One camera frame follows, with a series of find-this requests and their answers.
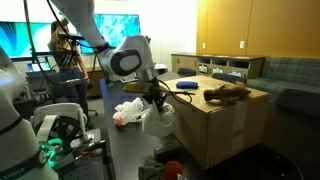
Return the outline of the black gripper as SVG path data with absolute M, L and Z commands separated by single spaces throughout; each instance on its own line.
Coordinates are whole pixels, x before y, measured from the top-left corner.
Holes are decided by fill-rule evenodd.
M 158 110 L 162 109 L 162 105 L 166 98 L 166 95 L 161 92 L 160 88 L 150 82 L 129 82 L 123 87 L 123 91 L 141 94 L 149 104 L 155 103 Z

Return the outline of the white robot base unit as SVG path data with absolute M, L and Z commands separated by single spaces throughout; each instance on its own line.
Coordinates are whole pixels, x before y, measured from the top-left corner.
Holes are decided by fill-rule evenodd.
M 37 108 L 31 124 L 48 161 L 68 157 L 89 141 L 87 116 L 76 103 L 57 103 Z

